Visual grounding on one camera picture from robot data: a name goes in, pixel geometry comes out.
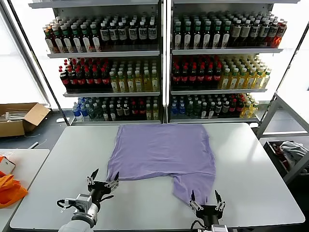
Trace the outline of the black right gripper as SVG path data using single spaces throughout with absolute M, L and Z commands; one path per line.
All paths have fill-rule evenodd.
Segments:
M 225 201 L 222 200 L 221 195 L 217 190 L 215 192 L 215 197 L 217 200 L 217 206 L 215 205 L 200 205 L 196 202 L 194 190 L 191 192 L 191 198 L 189 205 L 193 211 L 196 212 L 196 217 L 204 222 L 204 225 L 214 225 L 219 224 L 219 220 L 223 216 L 223 210 L 225 208 Z

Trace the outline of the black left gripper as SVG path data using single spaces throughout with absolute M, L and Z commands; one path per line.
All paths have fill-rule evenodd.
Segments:
M 114 191 L 119 186 L 119 172 L 117 172 L 113 181 L 102 182 L 94 181 L 99 168 L 97 168 L 93 173 L 87 177 L 87 188 L 90 192 L 93 203 L 100 203 L 104 200 L 111 199 L 114 195 L 111 192 Z

